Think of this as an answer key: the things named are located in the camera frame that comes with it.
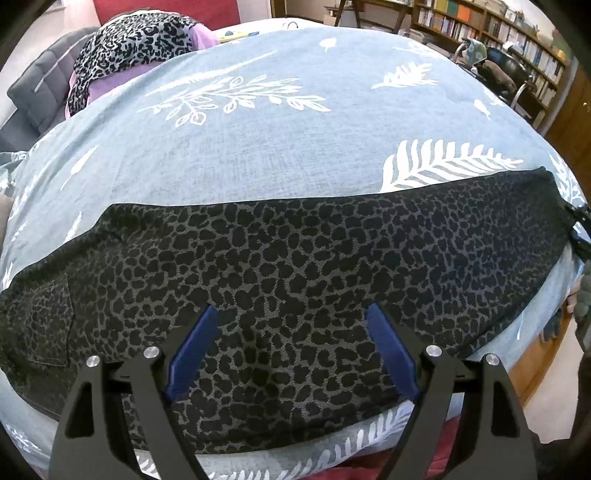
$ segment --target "wooden door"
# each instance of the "wooden door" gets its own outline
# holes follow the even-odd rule
[[[591,197],[591,82],[582,68],[546,140],[573,170],[583,193]]]

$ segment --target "white fern print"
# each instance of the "white fern print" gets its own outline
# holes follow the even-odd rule
[[[493,148],[484,153],[484,145],[475,146],[470,153],[469,143],[464,143],[460,147],[460,154],[456,156],[455,142],[445,145],[443,140],[434,143],[433,139],[425,141],[420,151],[418,140],[414,140],[409,158],[408,142],[404,140],[400,142],[397,153],[390,155],[384,163],[382,188],[379,192],[398,192],[491,174],[499,170],[513,170],[520,163],[523,160],[503,158],[501,153],[495,155]],[[394,165],[398,171],[396,179]]]
[[[14,235],[10,239],[11,243],[17,239],[17,237],[21,234],[21,232],[25,229],[26,226],[27,226],[27,223],[23,222],[22,225],[17,229],[17,231],[14,232]]]
[[[4,290],[6,290],[10,286],[10,283],[12,282],[11,273],[12,273],[12,262],[10,262],[10,266],[4,272],[4,276],[2,277],[2,288]]]
[[[27,435],[20,429],[13,427],[12,425],[5,423],[4,428],[7,433],[12,437],[14,443],[23,451],[28,453],[35,453],[41,457],[47,457],[47,454],[43,452],[37,445],[35,445]]]
[[[91,155],[95,152],[95,150],[97,148],[98,148],[98,145],[96,147],[91,148],[88,152],[86,152],[84,155],[82,155],[82,157],[80,158],[80,160],[78,160],[76,163],[74,163],[73,167],[70,169],[70,176],[61,185],[60,192],[64,189],[64,187],[70,181],[70,179],[75,174],[77,174],[80,170],[82,170],[82,167],[84,166],[84,164],[86,163],[86,161],[91,157]]]
[[[474,100],[474,107],[484,113],[489,120],[491,119],[491,113],[488,111],[488,108],[486,108],[486,105],[478,98]]]
[[[325,38],[319,45],[324,48],[324,51],[328,51],[329,48],[336,47],[336,38]]]
[[[401,48],[401,47],[392,47],[392,48],[394,50],[401,50],[401,51],[407,51],[410,53],[414,53],[416,55],[420,55],[421,57],[427,57],[429,59],[449,61],[449,59],[445,58],[445,56],[441,55],[438,51],[435,51],[432,48],[429,48],[426,45],[423,45],[422,43],[416,42],[414,40],[408,41],[408,48]]]
[[[549,154],[549,156],[550,161],[556,169],[554,177],[556,179],[556,186],[558,187],[560,196],[575,207],[580,207],[586,203],[579,182],[575,178],[571,169],[567,167],[566,162],[558,154],[556,154],[556,158],[554,158],[552,154]],[[573,228],[579,235],[587,236],[587,232],[583,229],[583,225],[580,223],[576,223]]]
[[[216,80],[204,87],[189,91],[188,89],[173,95],[172,97],[146,108],[139,112],[152,110],[158,115],[163,110],[167,111],[166,121],[176,118],[175,128],[186,123],[203,125],[207,120],[207,111],[219,109],[217,99],[223,99],[225,105],[222,111],[232,113],[239,106],[243,108],[255,108],[254,100],[267,98],[275,105],[286,105],[302,111],[309,108],[317,112],[330,112],[331,110],[319,102],[326,100],[317,95],[294,95],[302,88],[292,85],[296,78],[275,80],[266,82],[267,75],[260,75],[245,83],[242,76],[225,77]]]
[[[67,243],[74,238],[76,231],[78,230],[78,227],[80,226],[81,222],[82,222],[82,212],[80,212],[78,214],[78,216],[76,217],[76,220],[74,220],[74,223],[72,224],[72,227],[70,228],[70,230],[68,230],[68,233],[66,234],[66,238],[64,239],[64,243]]]
[[[384,75],[384,81],[373,85],[372,90],[380,87],[406,88],[418,85],[437,85],[437,80],[426,78],[427,72],[430,70],[430,63],[416,65],[411,62],[408,65],[396,67],[395,73],[389,72]]]
[[[210,70],[208,72],[200,72],[200,73],[194,73],[192,75],[188,75],[188,76],[183,77],[181,79],[175,80],[174,82],[170,82],[170,83],[167,83],[166,85],[162,85],[161,87],[158,87],[156,90],[152,90],[151,92],[148,92],[146,94],[146,96],[153,95],[154,93],[158,93],[158,92],[165,92],[166,90],[170,90],[170,89],[180,87],[183,85],[190,85],[192,83],[202,82],[204,80],[212,80],[214,78],[227,75],[228,73],[238,70],[245,65],[249,65],[249,64],[254,63],[258,60],[262,60],[262,59],[269,57],[270,55],[273,55],[275,53],[277,53],[277,50],[274,50],[269,53],[265,53],[264,55],[260,55],[258,57],[253,58],[253,59],[249,59],[246,61],[242,61],[240,63],[236,63],[236,64],[234,64],[230,67],[227,67],[225,69]]]
[[[347,437],[343,446],[335,445],[333,450],[326,449],[322,451],[316,464],[314,464],[312,458],[308,458],[305,465],[300,460],[293,468],[282,470],[277,476],[273,475],[273,477],[269,470],[249,471],[248,475],[245,470],[235,471],[230,474],[211,472],[207,474],[207,477],[209,480],[298,480],[314,473],[328,470],[351,458],[362,449],[382,442],[391,433],[401,432],[408,423],[413,408],[414,405],[412,402],[407,400],[397,407],[380,414],[377,420],[369,425],[369,433],[367,435],[364,429],[360,429],[353,439]],[[148,452],[141,452],[141,455],[138,455],[138,452],[140,450],[136,450],[136,460],[143,473],[160,479],[150,454]],[[140,463],[141,458],[145,458],[146,456],[148,458]]]

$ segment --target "leopard print fabric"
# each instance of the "leopard print fabric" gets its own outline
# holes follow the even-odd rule
[[[196,23],[186,15],[159,11],[135,12],[110,20],[87,40],[74,63],[76,81],[68,97],[70,115],[84,110],[94,80],[197,50],[189,37]]]
[[[113,205],[2,292],[0,368],[58,418],[86,358],[130,358],[212,304],[222,334],[173,405],[178,428],[196,453],[291,445],[400,401],[364,307],[383,301],[466,357],[529,303],[572,224],[544,169],[355,197]],[[35,329],[66,366],[29,360],[44,355]]]

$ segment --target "wooden bookcase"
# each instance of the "wooden bookcase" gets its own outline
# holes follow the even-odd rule
[[[544,110],[550,106],[566,70],[567,63],[535,35],[469,0],[415,0],[413,28],[437,37],[448,51],[454,51],[462,37],[472,37],[493,47],[500,47],[509,39],[515,41],[522,47],[518,57],[533,76],[535,97]]]

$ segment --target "desk leg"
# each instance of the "desk leg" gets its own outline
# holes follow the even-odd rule
[[[355,21],[357,22],[357,28],[361,28],[361,19],[359,18],[359,5],[357,0],[353,0],[353,10],[355,10]]]
[[[338,27],[339,26],[340,17],[342,17],[342,15],[343,15],[343,10],[345,8],[345,3],[347,3],[347,0],[340,0],[339,10],[336,13],[335,27]]]
[[[410,7],[404,7],[401,8],[398,11],[398,18],[396,19],[396,24],[394,25],[394,29],[393,32],[394,34],[397,34],[398,31],[400,30],[400,27],[402,26],[402,22],[404,22],[404,18],[406,18],[407,13],[410,12]]]

